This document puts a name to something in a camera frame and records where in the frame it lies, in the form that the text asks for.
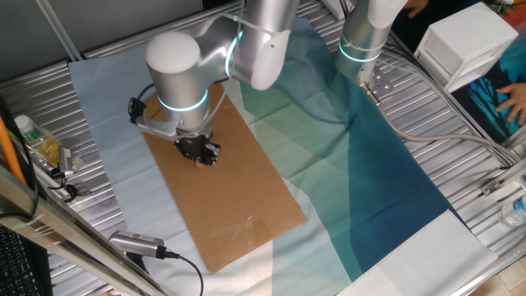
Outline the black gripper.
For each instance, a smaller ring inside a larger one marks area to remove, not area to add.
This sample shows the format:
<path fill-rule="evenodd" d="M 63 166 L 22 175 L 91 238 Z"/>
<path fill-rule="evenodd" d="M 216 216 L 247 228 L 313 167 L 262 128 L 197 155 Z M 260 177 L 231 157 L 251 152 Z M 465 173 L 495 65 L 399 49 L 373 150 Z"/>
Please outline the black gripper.
<path fill-rule="evenodd" d="M 192 164 L 196 164 L 196 160 L 202 158 L 203 164 L 207 166 L 217 163 L 217 156 L 221 148 L 220 145 L 210 143 L 210 139 L 204 135 L 177 139 L 173 146 L 183 158 Z"/>

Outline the person right hand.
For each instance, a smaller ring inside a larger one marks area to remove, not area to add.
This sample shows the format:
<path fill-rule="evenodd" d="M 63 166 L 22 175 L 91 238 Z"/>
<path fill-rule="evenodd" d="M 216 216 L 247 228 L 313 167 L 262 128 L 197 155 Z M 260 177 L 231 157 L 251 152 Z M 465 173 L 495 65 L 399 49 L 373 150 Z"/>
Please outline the person right hand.
<path fill-rule="evenodd" d="M 404 5 L 404 9 L 408 11 L 408 18 L 414 18 L 427 7 L 428 3 L 429 0 L 408 0 Z"/>

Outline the person left hand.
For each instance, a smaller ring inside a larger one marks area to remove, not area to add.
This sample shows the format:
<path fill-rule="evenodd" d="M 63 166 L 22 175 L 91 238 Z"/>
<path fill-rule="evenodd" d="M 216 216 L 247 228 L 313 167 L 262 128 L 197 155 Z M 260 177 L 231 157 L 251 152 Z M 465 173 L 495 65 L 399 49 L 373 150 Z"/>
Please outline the person left hand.
<path fill-rule="evenodd" d="M 510 108 L 506 121 L 513 122 L 517 120 L 517 124 L 522 126 L 525 124 L 525 89 L 524 82 L 515 83 L 500 89 L 496 92 L 501 95 L 508 95 L 508 99 L 496 107 L 497 112 L 502 112 Z"/>

